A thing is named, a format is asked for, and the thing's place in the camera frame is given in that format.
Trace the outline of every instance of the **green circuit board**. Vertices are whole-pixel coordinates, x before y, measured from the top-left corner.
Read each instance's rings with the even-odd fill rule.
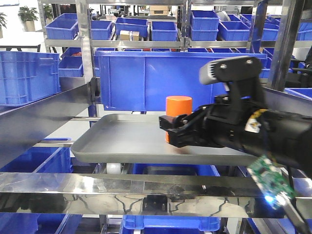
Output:
[[[288,181],[266,156],[257,159],[247,170],[258,188],[262,191],[267,202],[271,204],[274,209],[278,209],[281,206],[276,200],[276,197],[281,193],[285,194],[289,199],[295,197],[295,192],[290,187]]]

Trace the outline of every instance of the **gray tray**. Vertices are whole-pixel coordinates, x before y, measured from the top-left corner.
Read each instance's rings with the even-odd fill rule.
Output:
[[[172,146],[165,141],[157,115],[106,115],[72,145],[71,151],[78,160],[92,163],[247,166],[255,160],[229,148]]]

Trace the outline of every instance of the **bolt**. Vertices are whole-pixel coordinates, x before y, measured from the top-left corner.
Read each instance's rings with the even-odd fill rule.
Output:
[[[221,69],[226,69],[227,67],[228,67],[228,66],[227,66],[226,64],[221,64],[221,65],[220,65],[220,68],[221,68]]]

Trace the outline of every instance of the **orange cylinder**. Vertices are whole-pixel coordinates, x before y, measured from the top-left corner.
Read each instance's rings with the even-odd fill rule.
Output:
[[[188,96],[169,96],[166,98],[166,115],[179,116],[192,113],[192,98]],[[166,133],[166,141],[169,142],[169,135]]]

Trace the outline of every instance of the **robotic arm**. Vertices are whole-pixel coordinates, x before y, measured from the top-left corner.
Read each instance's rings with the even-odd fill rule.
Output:
[[[190,115],[161,116],[169,143],[229,147],[302,169],[312,177],[312,117],[268,110],[259,82],[261,63],[248,56],[219,59],[200,69],[200,82],[223,82],[226,95]]]

